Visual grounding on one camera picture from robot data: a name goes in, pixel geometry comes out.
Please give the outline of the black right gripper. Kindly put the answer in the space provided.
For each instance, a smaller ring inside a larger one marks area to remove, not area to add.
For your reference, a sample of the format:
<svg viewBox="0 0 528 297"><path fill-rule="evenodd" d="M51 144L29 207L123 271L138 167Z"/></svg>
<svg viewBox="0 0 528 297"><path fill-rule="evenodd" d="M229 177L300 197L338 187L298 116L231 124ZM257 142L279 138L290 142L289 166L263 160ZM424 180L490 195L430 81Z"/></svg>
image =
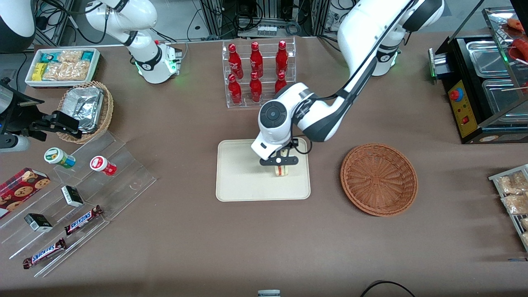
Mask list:
<svg viewBox="0 0 528 297"><path fill-rule="evenodd" d="M56 133L62 140L82 139L78 120L62 111L53 111L48 119L49 115L42 113L37 107L43 103L44 100L13 93L12 134L32 137L39 141L47 139L47 132Z"/></svg>

